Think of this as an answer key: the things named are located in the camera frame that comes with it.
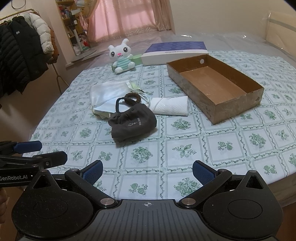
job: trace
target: striped green shirt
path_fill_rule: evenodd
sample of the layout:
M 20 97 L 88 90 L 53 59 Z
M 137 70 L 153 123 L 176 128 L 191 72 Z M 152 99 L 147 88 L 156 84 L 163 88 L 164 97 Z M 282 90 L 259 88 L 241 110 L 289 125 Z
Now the striped green shirt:
M 117 67 L 121 67 L 123 70 L 127 70 L 128 64 L 130 62 L 131 62 L 130 59 L 128 59 L 127 57 L 124 57 L 124 58 L 117 61 Z

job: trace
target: cardboard box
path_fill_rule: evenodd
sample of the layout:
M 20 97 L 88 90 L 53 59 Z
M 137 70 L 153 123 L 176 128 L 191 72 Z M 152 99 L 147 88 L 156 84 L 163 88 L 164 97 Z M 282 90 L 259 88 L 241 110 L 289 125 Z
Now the cardboard box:
M 168 62 L 208 54 L 204 42 L 186 41 L 186 42 L 166 42 L 152 44 L 142 55 L 144 66 L 166 64 Z
M 201 55 L 167 63 L 169 77 L 213 123 L 260 104 L 264 88 L 229 65 Z
M 135 62 L 135 66 L 142 64 L 141 54 L 134 55 L 131 61 Z M 115 72 L 116 67 L 112 66 L 112 71 Z

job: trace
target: black puffer jacket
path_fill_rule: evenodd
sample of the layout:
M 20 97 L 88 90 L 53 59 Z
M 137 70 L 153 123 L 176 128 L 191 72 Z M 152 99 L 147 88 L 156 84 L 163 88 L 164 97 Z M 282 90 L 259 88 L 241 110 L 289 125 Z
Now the black puffer jacket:
M 30 73 L 30 80 L 39 78 L 48 70 L 48 67 L 38 33 L 29 26 L 23 16 L 14 17 L 9 27 L 24 55 Z
M 0 26 L 0 97 L 12 93 L 23 83 L 30 81 L 30 75 L 19 45 L 7 25 Z

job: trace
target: floral tablecloth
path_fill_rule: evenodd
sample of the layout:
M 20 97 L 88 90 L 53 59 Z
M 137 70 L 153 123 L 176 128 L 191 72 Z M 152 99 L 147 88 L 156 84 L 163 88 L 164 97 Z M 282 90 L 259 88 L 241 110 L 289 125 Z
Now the floral tablecloth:
M 192 163 L 245 174 L 257 170 L 267 183 L 296 171 L 296 70 L 280 57 L 239 51 L 215 51 L 213 57 L 264 86 L 261 105 L 212 125 L 189 101 L 189 116 L 157 115 L 157 127 L 132 142 L 115 143 L 111 127 L 91 112 L 89 88 L 114 78 L 136 83 L 152 97 L 182 96 L 167 68 L 136 66 L 115 76 L 109 65 L 82 71 L 52 106 L 35 130 L 40 153 L 63 150 L 63 173 L 100 159 L 102 178 L 95 186 L 116 199 L 176 199 L 198 189 Z

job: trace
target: blue gripper pad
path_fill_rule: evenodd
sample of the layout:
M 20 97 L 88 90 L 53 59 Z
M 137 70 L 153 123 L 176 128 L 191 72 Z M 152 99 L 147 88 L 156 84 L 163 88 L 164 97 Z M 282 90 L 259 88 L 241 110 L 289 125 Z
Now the blue gripper pad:
M 192 173 L 194 177 L 202 184 L 206 185 L 208 182 L 215 178 L 215 173 L 210 171 L 208 168 L 201 165 L 199 162 L 195 161 L 192 165 Z
M 40 151 L 42 143 L 40 141 L 19 142 L 13 147 L 13 151 L 18 154 Z
M 85 181 L 93 185 L 103 174 L 103 163 L 100 160 L 96 160 L 83 168 L 80 173 Z

